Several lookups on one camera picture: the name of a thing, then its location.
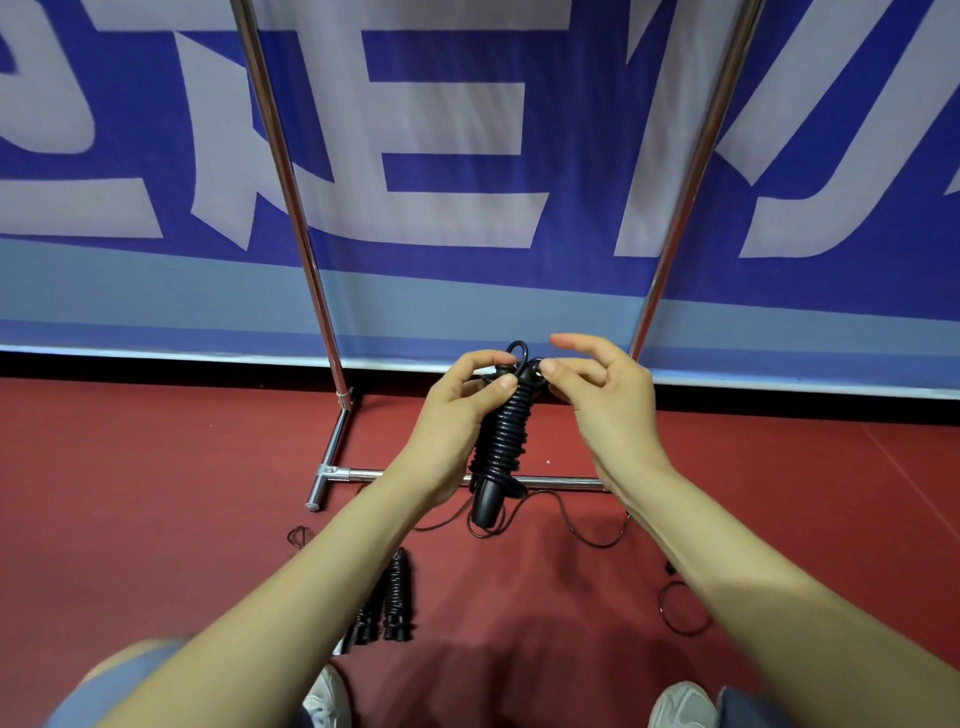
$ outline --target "white sneaker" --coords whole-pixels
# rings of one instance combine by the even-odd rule
[[[350,728],[350,696],[337,668],[327,664],[303,699],[314,728]]]
[[[657,698],[647,728],[713,728],[717,709],[696,683],[671,685]]]

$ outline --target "black cord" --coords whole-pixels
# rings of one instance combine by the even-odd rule
[[[511,523],[514,522],[514,518],[516,518],[516,512],[520,510],[520,508],[523,506],[525,502],[527,502],[532,497],[539,496],[540,494],[544,494],[544,493],[549,494],[550,496],[553,496],[557,500],[557,503],[560,505],[560,515],[564,517],[564,523],[566,523],[567,529],[569,529],[570,533],[572,533],[582,543],[586,544],[587,546],[590,546],[591,548],[613,548],[614,546],[620,543],[620,540],[623,538],[623,534],[627,530],[627,523],[630,522],[629,513],[627,514],[627,517],[624,519],[623,525],[620,526],[620,533],[617,534],[616,538],[607,544],[598,544],[595,541],[591,541],[590,539],[588,539],[586,536],[584,536],[582,533],[580,533],[580,531],[576,529],[576,527],[573,525],[573,522],[570,520],[569,515],[566,513],[566,506],[564,504],[564,499],[560,497],[560,494],[557,493],[557,491],[552,490],[550,488],[538,488],[536,490],[531,490],[529,493],[527,493],[526,496],[520,499],[519,503],[516,506],[514,506],[514,510],[510,512],[509,518],[507,517],[507,507],[505,505],[501,506],[500,516],[497,519],[497,524],[490,529],[484,528],[483,533],[477,533],[476,531],[473,530],[473,523],[470,520],[470,514],[467,513],[467,531],[469,531],[470,535],[475,539],[486,540],[486,539],[492,538],[493,536],[499,536],[501,533],[503,533],[510,527]],[[433,523],[432,525],[415,526],[414,530],[418,531],[419,533],[425,533],[427,531],[436,531],[438,528],[442,528],[448,523],[456,521],[457,518],[462,516],[464,512],[469,509],[472,502],[473,502],[473,496],[467,498],[467,500],[464,501],[464,504],[457,509],[457,512],[454,513],[452,516],[450,516],[448,519],[445,519],[444,521],[440,521],[439,523]]]
[[[663,608],[663,602],[666,599],[666,593],[674,587],[687,587],[689,589],[690,585],[685,581],[668,581],[663,585],[663,588],[660,590],[660,594],[657,597],[657,608],[660,609],[660,618],[670,629],[670,631],[676,635],[680,635],[681,637],[700,637],[700,635],[713,626],[713,616],[707,615],[707,621],[696,629],[681,629],[680,627],[674,626],[673,622],[671,622],[670,618],[666,615],[666,610]]]

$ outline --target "metal pole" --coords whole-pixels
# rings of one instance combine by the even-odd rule
[[[730,43],[727,46],[727,55],[720,66],[720,75],[717,77],[716,86],[713,88],[713,97],[710,99],[707,108],[707,116],[704,118],[700,135],[697,137],[697,143],[693,148],[693,155],[686,168],[684,183],[680,188],[680,197],[674,207],[673,217],[670,219],[670,227],[667,229],[666,239],[663,242],[660,260],[657,261],[657,270],[654,272],[653,280],[650,281],[650,290],[647,291],[647,296],[643,300],[643,308],[640,310],[640,321],[636,327],[634,340],[630,344],[630,356],[634,360],[640,358],[640,350],[643,349],[643,343],[646,341],[651,324],[653,324],[654,314],[657,313],[657,305],[663,295],[663,286],[666,285],[667,276],[670,275],[670,266],[673,265],[673,259],[677,255],[680,239],[684,236],[686,222],[697,198],[700,182],[704,178],[704,172],[707,171],[707,164],[713,155],[713,148],[716,147],[720,126],[723,124],[723,117],[730,106],[736,79],[740,75],[740,67],[747,55],[747,49],[750,48],[750,41],[754,36],[754,29],[762,8],[763,0],[743,0],[743,4],[740,6],[740,14],[736,18]]]
[[[330,466],[326,469],[326,479],[335,483],[371,483],[383,474],[383,471],[361,468],[340,468]],[[550,488],[555,491],[605,491],[603,483],[595,477],[554,477],[548,475],[515,475],[515,478],[531,488]],[[469,485],[469,473],[464,475],[461,485]]]
[[[349,420],[350,413],[356,409],[358,404],[359,401],[355,401],[350,409],[346,407],[340,408],[340,416],[337,417],[337,424],[333,426],[333,434],[330,435],[330,442],[326,445],[324,460],[317,469],[317,474],[313,477],[313,487],[310,489],[310,495],[306,500],[306,509],[308,511],[316,513],[320,510],[320,506],[324,501],[326,484],[334,479],[330,477],[330,474],[343,470],[342,468],[337,468],[333,463],[337,458],[340,446],[343,444],[344,434],[347,432],[347,420]]]
[[[247,69],[250,71],[253,94],[260,107],[263,128],[270,142],[276,174],[280,178],[280,188],[283,190],[283,200],[290,215],[290,225],[294,229],[294,239],[300,250],[300,263],[310,288],[310,298],[313,300],[314,311],[317,314],[317,323],[320,324],[320,334],[324,338],[326,358],[330,362],[330,372],[337,387],[337,397],[341,407],[350,409],[350,390],[340,361],[337,340],[333,336],[333,324],[330,322],[330,313],[326,306],[320,268],[317,266],[317,258],[313,255],[313,248],[310,245],[310,229],[306,222],[306,213],[303,212],[300,189],[297,187],[297,177],[294,174],[294,165],[290,160],[290,151],[287,149],[287,141],[283,135],[283,126],[280,124],[280,113],[276,108],[276,98],[270,83],[267,62],[263,57],[263,47],[260,45],[256,13],[253,11],[251,0],[230,0],[230,4],[233,7],[237,30],[240,32],[244,55],[247,57]]]

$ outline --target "right hand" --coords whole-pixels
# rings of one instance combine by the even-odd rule
[[[573,405],[604,485],[620,494],[626,483],[644,473],[672,472],[657,434],[650,372],[599,336],[555,333],[550,341],[593,357],[544,359],[540,371],[551,391]]]

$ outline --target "black jump rope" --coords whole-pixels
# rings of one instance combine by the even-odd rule
[[[605,544],[598,544],[576,529],[566,513],[564,500],[557,491],[550,488],[528,490],[513,475],[520,467],[519,456],[523,454],[523,446],[527,442],[526,426],[534,400],[546,386],[546,379],[540,373],[541,359],[531,359],[527,345],[522,341],[511,343],[507,347],[507,352],[512,352],[516,348],[520,348],[522,353],[516,364],[497,365],[493,374],[483,377],[483,380],[489,384],[501,376],[512,374],[516,376],[517,384],[516,391],[507,403],[493,410],[480,425],[480,435],[469,466],[472,473],[469,489],[472,495],[448,519],[433,525],[414,527],[413,530],[419,533],[436,531],[456,521],[472,505],[467,515],[467,531],[474,538],[489,539],[506,531],[514,522],[516,513],[530,498],[549,495],[557,500],[560,515],[575,538],[590,548],[613,548],[623,539],[627,523],[630,522],[629,513],[623,525],[620,526],[620,532],[616,538]],[[506,497],[519,500],[509,516],[503,502]],[[474,526],[480,528],[480,531],[474,530]],[[306,545],[306,534],[306,526],[297,526],[287,534],[287,541],[296,548],[303,548]],[[677,573],[669,561],[666,563],[666,572],[668,576],[674,576]],[[687,587],[687,584],[682,579],[671,579],[660,590],[657,597],[657,606],[663,623],[671,632],[682,637],[702,635],[713,625],[713,618],[708,618],[696,629],[681,629],[666,615],[664,602],[667,593],[677,587]],[[378,639],[377,623],[380,622],[382,612],[383,639],[408,642],[412,636],[411,601],[410,561],[406,549],[401,547],[387,564],[383,575],[357,613],[348,634],[349,640],[354,645],[375,642]]]

